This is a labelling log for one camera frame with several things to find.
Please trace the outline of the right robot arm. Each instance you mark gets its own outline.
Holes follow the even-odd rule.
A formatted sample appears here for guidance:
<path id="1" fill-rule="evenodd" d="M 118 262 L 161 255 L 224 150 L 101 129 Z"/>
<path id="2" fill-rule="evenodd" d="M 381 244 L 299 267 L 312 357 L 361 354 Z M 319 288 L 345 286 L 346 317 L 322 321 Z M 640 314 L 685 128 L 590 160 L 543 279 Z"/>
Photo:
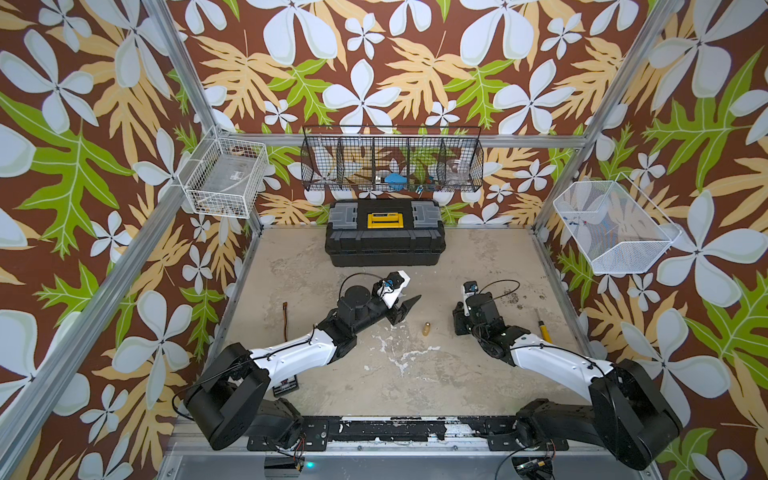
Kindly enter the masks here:
<path id="1" fill-rule="evenodd" d="M 472 336 L 491 358 L 542 375 L 585 399 L 583 405 L 547 399 L 525 405 L 511 433 L 523 449 L 576 441 L 603 447 L 623 465 L 643 470 L 682 431 L 681 420 L 637 362 L 593 359 L 508 325 L 493 295 L 474 282 L 463 285 L 453 321 L 457 335 Z"/>

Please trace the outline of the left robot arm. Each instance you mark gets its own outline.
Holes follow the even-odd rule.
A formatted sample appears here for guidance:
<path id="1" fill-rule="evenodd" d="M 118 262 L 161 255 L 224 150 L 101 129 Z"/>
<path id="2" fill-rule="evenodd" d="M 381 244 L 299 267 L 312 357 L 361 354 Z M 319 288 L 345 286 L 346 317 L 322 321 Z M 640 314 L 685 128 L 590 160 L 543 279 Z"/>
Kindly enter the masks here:
<path id="1" fill-rule="evenodd" d="M 371 289 L 354 285 L 298 339 L 254 350 L 240 343 L 225 347 L 183 400 L 210 447 L 220 451 L 242 437 L 267 449 L 297 446 L 304 418 L 288 400 L 267 400 L 265 395 L 285 380 L 342 359 L 356 347 L 358 334 L 379 321 L 404 321 L 421 297 L 400 301 L 403 289 L 388 280 Z"/>

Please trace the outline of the black plastic toolbox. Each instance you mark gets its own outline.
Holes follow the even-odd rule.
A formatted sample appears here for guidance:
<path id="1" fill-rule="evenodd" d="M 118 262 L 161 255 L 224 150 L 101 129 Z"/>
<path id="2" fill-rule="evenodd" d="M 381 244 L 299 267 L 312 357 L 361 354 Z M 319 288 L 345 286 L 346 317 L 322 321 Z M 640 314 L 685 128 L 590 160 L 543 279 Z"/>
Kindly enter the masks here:
<path id="1" fill-rule="evenodd" d="M 445 249 L 432 200 L 344 200 L 330 208 L 325 252 L 336 267 L 433 266 Z"/>

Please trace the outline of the brown stick tool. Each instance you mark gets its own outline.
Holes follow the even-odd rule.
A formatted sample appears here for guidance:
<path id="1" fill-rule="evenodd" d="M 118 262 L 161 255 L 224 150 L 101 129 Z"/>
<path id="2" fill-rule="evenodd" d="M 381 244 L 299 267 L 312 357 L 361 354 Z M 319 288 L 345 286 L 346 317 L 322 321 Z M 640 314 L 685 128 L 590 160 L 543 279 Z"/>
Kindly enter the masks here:
<path id="1" fill-rule="evenodd" d="M 282 334 L 284 342 L 288 341 L 288 302 L 282 303 Z"/>

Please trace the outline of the black card with pattern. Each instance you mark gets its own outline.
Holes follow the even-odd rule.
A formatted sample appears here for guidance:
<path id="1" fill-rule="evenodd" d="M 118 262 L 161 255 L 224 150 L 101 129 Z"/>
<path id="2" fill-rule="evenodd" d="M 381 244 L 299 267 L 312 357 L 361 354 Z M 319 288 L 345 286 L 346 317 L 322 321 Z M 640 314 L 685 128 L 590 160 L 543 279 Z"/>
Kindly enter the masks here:
<path id="1" fill-rule="evenodd" d="M 291 376 L 285 380 L 282 380 L 272 388 L 273 395 L 278 398 L 285 396 L 289 393 L 295 392 L 299 389 L 299 382 L 296 376 Z"/>

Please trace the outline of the blue object in basket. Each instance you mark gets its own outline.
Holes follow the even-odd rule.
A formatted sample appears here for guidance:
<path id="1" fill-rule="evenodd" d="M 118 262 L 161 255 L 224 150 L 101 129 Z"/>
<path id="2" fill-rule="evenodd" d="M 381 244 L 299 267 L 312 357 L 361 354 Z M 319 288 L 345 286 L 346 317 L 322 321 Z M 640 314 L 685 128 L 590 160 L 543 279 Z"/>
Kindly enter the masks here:
<path id="1" fill-rule="evenodd" d="M 400 174 L 390 173 L 385 178 L 385 184 L 392 189 L 402 189 L 407 185 L 407 178 Z"/>

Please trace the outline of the white mesh basket right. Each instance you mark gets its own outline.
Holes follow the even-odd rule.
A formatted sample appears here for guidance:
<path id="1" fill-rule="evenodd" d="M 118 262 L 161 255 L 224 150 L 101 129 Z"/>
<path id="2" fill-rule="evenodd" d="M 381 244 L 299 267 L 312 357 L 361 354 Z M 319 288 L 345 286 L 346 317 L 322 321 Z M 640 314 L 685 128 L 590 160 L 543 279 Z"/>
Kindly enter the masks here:
<path id="1" fill-rule="evenodd" d="M 628 176 L 573 182 L 554 209 L 597 275 L 648 272 L 683 230 Z"/>

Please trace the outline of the yellow handled screwdriver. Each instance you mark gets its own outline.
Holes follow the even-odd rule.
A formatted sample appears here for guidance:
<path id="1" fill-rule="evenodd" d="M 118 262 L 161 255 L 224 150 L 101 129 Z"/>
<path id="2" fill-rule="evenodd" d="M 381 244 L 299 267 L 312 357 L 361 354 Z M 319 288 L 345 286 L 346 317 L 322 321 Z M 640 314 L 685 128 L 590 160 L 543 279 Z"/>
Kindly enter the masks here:
<path id="1" fill-rule="evenodd" d="M 536 315 L 537 325 L 538 325 L 538 328 L 539 328 L 539 331 L 540 331 L 541 338 L 544 341 L 551 343 L 552 342 L 552 338 L 551 338 L 549 329 L 547 328 L 547 325 L 545 324 L 545 322 L 543 320 L 543 317 L 542 317 L 542 315 L 540 313 L 540 310 L 539 309 L 535 309 L 534 312 L 535 312 L 535 315 Z"/>

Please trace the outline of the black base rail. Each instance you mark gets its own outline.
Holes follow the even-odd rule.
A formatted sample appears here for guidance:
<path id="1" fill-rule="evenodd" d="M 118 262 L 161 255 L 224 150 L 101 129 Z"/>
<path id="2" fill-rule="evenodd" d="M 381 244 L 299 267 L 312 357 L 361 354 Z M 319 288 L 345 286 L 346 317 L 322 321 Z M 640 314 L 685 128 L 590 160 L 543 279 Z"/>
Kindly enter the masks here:
<path id="1" fill-rule="evenodd" d="M 325 452 L 343 443 L 354 446 L 435 446 L 478 440 L 491 451 L 513 451 L 524 446 L 543 448 L 531 426 L 514 416 L 308 416 L 280 437 L 247 435 L 249 451 L 277 453 L 299 447 L 306 452 Z"/>

